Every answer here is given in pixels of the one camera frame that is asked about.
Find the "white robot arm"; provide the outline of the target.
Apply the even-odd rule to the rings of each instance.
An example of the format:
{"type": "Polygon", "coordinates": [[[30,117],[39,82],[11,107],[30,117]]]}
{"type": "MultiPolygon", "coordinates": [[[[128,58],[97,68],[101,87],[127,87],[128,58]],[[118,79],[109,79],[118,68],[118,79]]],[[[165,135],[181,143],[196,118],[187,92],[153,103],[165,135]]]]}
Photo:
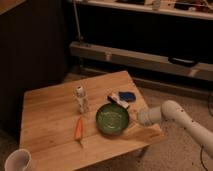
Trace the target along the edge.
{"type": "Polygon", "coordinates": [[[213,132],[191,118],[176,101],[167,100],[157,107],[139,110],[137,114],[137,121],[143,126],[151,126],[164,119],[172,120],[182,126],[213,159],[213,132]]]}

